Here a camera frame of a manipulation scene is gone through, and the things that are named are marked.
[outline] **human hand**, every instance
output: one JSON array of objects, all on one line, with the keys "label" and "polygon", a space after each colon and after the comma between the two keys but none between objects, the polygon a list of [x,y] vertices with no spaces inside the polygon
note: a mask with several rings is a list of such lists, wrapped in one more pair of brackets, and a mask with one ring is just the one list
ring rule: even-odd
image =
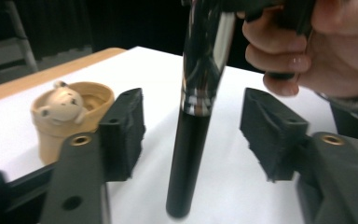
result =
[{"label": "human hand", "polygon": [[303,86],[331,97],[358,97],[358,0],[316,0],[308,40],[277,25],[280,10],[265,9],[259,20],[242,27],[250,64],[295,73],[290,80],[264,76],[266,87],[283,96],[296,95]]}]

